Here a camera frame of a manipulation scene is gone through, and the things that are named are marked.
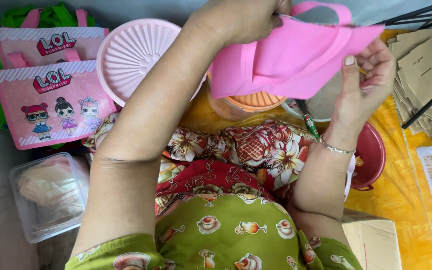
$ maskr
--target red plastic bowl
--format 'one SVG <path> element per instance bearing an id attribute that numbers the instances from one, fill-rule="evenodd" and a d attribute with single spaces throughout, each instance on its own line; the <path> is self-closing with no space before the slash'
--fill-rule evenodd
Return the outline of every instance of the red plastic bowl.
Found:
<path id="1" fill-rule="evenodd" d="M 385 144 L 376 129 L 368 122 L 357 138 L 355 156 L 363 160 L 362 166 L 356 166 L 352 177 L 351 187 L 359 191 L 373 190 L 372 184 L 383 173 L 386 163 Z"/>

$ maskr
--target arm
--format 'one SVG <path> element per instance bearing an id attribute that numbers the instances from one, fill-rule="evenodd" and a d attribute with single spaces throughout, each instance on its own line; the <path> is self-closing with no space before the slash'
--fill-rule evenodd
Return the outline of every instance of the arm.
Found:
<path id="1" fill-rule="evenodd" d="M 122 236 L 155 232 L 159 157 L 213 58 L 264 38 L 288 0 L 218 0 L 191 15 L 129 98 L 93 159 L 88 204 L 71 256 Z"/>
<path id="2" fill-rule="evenodd" d="M 362 75 L 359 66 L 367 72 Z M 364 123 L 392 91 L 395 60 L 386 45 L 374 40 L 356 58 L 342 65 L 343 88 L 323 139 L 333 147 L 356 148 Z M 341 226 L 346 171 L 351 155 L 315 145 L 301 171 L 287 208 L 296 226 L 308 238 L 322 236 L 348 241 Z"/>

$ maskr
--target silver bracelet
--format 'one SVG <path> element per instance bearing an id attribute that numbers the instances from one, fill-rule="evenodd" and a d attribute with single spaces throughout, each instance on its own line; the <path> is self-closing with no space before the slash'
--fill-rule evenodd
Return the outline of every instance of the silver bracelet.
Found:
<path id="1" fill-rule="evenodd" d="M 346 151 L 346 150 L 341 150 L 341 149 L 338 149 L 338 148 L 336 148 L 336 147 L 333 147 L 333 146 L 327 144 L 327 143 L 323 140 L 323 135 L 321 135 L 321 137 L 320 137 L 320 139 L 319 139 L 319 142 L 320 142 L 324 147 L 326 147 L 327 149 L 329 149 L 329 150 L 331 150 L 331 151 L 333 151 L 333 152 L 338 152 L 338 153 L 345 154 L 345 155 L 352 155 L 352 154 L 354 154 L 354 153 L 356 152 L 356 149 L 354 149 L 354 150 L 352 150 L 352 151 Z"/>

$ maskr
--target pink non-woven bag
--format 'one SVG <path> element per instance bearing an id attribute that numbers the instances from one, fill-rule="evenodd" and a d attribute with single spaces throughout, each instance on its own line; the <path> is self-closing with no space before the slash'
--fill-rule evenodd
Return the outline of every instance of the pink non-woven bag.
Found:
<path id="1" fill-rule="evenodd" d="M 99 83 L 96 60 L 65 58 L 70 61 L 0 70 L 0 101 L 17 149 L 88 137 L 116 112 Z"/>
<path id="2" fill-rule="evenodd" d="M 64 60 L 64 49 L 74 48 L 81 60 L 96 60 L 98 49 L 109 34 L 107 28 L 87 27 L 87 13 L 77 9 L 79 27 L 36 28 L 40 9 L 28 13 L 21 28 L 0 28 L 0 56 L 4 69 L 15 67 L 13 53 L 21 53 L 31 66 Z"/>
<path id="3" fill-rule="evenodd" d="M 382 25 L 348 27 L 351 11 L 339 4 L 306 1 L 294 5 L 291 15 L 318 6 L 333 9 L 339 17 L 338 25 L 282 16 L 284 25 L 267 38 L 221 50 L 210 67 L 213 98 L 265 91 L 309 99 L 341 69 L 345 56 L 359 54 L 384 30 Z"/>

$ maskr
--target hand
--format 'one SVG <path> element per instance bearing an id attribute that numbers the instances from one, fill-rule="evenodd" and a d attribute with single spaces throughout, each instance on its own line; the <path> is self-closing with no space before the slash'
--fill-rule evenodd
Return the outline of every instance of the hand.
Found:
<path id="1" fill-rule="evenodd" d="M 331 116 L 333 131 L 357 138 L 364 123 L 391 94 L 396 61 L 386 44 L 377 38 L 356 57 L 347 56 L 341 71 L 343 89 Z"/>
<path id="2" fill-rule="evenodd" d="M 266 38 L 283 21 L 274 12 L 289 15 L 291 0 L 209 0 L 188 20 L 217 35 L 223 46 Z"/>

